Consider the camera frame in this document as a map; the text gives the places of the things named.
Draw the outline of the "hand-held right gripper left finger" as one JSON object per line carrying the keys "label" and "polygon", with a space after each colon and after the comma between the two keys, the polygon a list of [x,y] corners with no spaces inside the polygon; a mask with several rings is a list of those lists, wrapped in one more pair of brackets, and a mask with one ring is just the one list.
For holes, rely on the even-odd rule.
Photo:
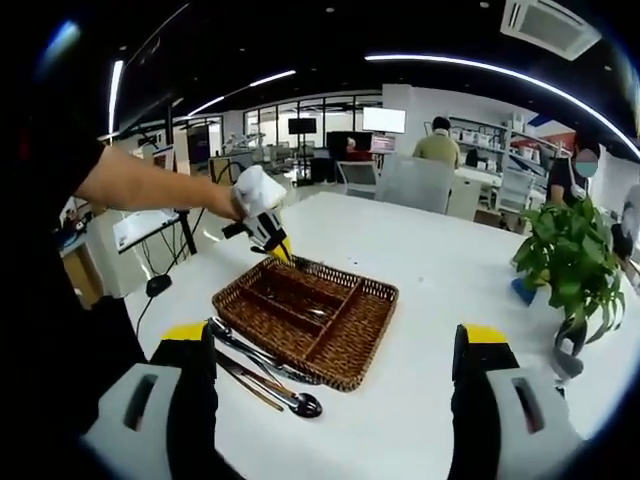
{"label": "hand-held right gripper left finger", "polygon": [[212,479],[215,381],[210,323],[173,327],[102,395],[82,441],[117,479]]}

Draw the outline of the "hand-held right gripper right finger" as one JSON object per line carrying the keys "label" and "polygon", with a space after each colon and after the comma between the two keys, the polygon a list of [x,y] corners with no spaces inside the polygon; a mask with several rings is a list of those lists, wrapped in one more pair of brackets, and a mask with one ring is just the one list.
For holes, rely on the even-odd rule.
{"label": "hand-held right gripper right finger", "polygon": [[492,327],[457,326],[452,383],[451,479],[554,479],[584,444],[553,378]]}

